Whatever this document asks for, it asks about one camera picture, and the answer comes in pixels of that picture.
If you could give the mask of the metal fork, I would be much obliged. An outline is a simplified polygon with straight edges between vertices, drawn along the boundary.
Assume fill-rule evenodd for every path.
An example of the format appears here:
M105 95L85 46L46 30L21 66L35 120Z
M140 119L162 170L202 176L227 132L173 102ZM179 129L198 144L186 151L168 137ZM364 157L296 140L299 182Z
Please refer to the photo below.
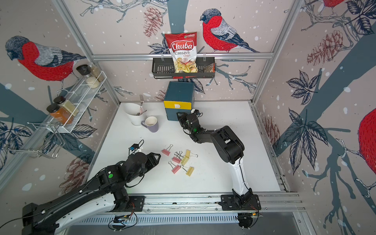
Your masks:
M143 104L144 104L144 96L140 95L140 115L144 113Z

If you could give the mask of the white utensil cup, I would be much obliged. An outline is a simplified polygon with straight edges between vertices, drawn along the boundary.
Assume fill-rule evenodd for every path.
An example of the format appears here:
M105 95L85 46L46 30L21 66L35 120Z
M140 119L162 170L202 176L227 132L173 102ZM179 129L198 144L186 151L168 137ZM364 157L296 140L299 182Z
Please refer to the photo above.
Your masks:
M135 126L141 126L142 122L146 120L146 113L139 104L135 103L122 103L125 113L130 119L131 123Z

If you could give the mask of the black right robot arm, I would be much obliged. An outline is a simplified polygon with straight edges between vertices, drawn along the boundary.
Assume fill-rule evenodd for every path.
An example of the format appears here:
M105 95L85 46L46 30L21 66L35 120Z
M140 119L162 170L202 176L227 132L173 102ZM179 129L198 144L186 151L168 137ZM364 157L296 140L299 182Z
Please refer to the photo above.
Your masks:
M212 143L220 158L228 164L233 181L233 197L230 202L233 202L236 208L241 210L250 205L254 195L243 171L244 144L227 125L215 130L201 127L199 116L199 111L190 114L177 113L178 121L184 132L195 143Z

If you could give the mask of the red Chuba cassava chips bag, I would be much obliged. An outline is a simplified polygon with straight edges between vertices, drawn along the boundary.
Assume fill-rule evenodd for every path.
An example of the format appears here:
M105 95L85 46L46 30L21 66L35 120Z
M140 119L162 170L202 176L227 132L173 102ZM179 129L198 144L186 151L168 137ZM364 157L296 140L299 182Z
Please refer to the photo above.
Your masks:
M166 34L165 39L174 63L175 73L196 73L197 33Z

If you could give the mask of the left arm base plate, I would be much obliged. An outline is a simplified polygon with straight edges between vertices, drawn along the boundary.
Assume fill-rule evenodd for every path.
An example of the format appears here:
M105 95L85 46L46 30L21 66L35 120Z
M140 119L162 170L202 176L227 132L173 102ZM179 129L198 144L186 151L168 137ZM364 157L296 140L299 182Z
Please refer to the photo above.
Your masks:
M115 207L109 212L141 212L145 204L145 196L128 196L115 200Z

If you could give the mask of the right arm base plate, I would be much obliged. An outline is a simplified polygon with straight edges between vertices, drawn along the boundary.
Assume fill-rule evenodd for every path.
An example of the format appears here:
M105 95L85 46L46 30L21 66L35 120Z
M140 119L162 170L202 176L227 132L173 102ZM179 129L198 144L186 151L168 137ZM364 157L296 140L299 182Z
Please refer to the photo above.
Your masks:
M246 200L239 199L233 194L223 194L218 202L224 211L260 211L261 204L258 195L252 194L245 198Z

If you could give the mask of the teal drawer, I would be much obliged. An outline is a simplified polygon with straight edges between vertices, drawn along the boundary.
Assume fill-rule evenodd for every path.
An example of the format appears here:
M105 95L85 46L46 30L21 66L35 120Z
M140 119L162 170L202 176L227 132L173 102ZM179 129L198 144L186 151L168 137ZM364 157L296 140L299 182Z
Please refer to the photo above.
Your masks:
M180 112L178 109L165 109L167 118L170 119L177 119L177 114Z

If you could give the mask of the orange spice jar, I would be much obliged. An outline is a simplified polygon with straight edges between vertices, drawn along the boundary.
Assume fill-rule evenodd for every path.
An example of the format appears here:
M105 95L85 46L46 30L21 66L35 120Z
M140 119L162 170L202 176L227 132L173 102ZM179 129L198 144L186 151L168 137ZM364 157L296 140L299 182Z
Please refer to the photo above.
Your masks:
M59 123L71 124L73 122L73 116L65 108L60 107L58 104L54 103L47 107L49 114L54 117Z

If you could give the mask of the small clear spice jar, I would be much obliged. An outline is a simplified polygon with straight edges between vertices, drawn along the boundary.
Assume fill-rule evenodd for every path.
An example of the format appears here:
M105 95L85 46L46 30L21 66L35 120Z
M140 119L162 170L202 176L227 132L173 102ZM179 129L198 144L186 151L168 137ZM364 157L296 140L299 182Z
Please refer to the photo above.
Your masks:
M97 65L95 65L94 63L90 63L89 68L90 68L91 74L95 78L97 78L99 82L102 82L104 80L104 75Z

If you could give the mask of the yellow binder clip lower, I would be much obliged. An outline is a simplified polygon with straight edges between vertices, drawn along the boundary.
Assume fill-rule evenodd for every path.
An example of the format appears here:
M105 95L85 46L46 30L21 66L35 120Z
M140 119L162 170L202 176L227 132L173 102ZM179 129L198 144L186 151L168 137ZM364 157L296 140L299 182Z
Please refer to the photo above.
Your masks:
M186 167L186 166L181 165L181 167L186 172L187 176L191 176L192 173L194 172L194 167L192 166Z

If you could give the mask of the beige spice jar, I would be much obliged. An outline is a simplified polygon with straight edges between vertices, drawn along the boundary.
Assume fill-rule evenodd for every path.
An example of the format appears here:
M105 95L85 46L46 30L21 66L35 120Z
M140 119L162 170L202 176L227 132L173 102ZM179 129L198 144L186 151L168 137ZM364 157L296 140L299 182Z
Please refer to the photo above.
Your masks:
M56 97L53 101L54 103L58 104L60 107L63 107L64 109L66 109L74 117L79 112L78 108L63 96Z

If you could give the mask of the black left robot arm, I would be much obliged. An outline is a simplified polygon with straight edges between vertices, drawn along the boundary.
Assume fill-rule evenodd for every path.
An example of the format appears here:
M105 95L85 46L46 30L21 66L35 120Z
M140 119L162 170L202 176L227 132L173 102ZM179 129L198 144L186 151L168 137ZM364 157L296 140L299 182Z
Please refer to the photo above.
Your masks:
M136 211L141 203L131 202L128 183L151 171L161 155L137 152L101 169L79 188L50 202L23 207L23 235L53 235L77 221L101 212Z

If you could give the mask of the yellow binder clip upper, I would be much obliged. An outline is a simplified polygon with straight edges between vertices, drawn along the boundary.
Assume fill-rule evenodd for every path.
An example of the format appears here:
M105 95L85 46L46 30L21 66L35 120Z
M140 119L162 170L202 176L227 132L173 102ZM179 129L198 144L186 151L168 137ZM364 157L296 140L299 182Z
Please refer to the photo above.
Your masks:
M185 156L183 157L181 161L181 165L186 165L186 163L189 161L190 158L198 157L197 154L193 154L190 150L186 150Z

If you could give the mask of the purple mug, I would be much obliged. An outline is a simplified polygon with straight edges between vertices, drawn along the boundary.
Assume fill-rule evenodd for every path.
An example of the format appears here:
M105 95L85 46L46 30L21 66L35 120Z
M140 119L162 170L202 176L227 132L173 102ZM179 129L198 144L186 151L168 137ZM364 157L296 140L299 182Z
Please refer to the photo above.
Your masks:
M141 122L141 125L152 133L156 133L159 130L158 119L154 116L146 118L146 120Z

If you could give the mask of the teal drawer cabinet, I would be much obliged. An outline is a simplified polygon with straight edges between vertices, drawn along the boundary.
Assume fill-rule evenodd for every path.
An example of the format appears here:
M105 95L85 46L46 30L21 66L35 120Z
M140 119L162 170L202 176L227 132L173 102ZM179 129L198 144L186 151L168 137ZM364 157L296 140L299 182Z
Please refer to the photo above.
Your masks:
M170 81L168 88L164 97L164 101L182 101L182 102L191 102L194 104L194 84L190 82L179 82L179 81ZM183 113L191 113L191 110L182 110Z

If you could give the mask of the yellow binder clip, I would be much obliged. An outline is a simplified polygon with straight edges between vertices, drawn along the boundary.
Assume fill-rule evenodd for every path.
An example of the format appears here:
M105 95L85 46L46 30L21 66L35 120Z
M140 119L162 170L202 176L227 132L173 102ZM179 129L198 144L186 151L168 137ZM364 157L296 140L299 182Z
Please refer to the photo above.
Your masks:
M190 158L198 157L197 154L193 154L190 150L186 150L185 156L183 157L181 161L181 165L186 165L186 163L189 161Z
M186 172L187 176L191 176L192 173L194 172L194 167L192 166L186 167L186 166L181 165L181 167Z

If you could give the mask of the pink binder clip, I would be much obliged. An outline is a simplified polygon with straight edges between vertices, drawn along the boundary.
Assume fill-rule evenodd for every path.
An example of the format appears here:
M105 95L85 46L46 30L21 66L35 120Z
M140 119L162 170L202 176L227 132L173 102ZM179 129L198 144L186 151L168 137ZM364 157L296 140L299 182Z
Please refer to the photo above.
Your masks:
M174 153L174 156L172 158L172 161L177 163L177 164L180 164L182 159L183 159L183 152L182 151L179 151L179 152L175 152Z
M164 148L161 152L166 155L166 156L169 156L170 155L170 150L172 149L173 145L169 145L167 148Z
M181 169L181 165L180 164L174 164L173 162L168 162L168 164L172 167L172 173L173 174L176 174L180 169Z

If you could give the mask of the black lid spice jar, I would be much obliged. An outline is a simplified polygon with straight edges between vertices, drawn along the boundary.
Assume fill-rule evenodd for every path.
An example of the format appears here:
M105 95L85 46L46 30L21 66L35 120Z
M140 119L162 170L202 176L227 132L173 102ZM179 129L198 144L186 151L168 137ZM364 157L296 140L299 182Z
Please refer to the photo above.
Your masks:
M80 65L76 68L76 70L85 78L86 84L88 84L91 89L95 89L100 86L100 82L94 75L92 75L88 65Z

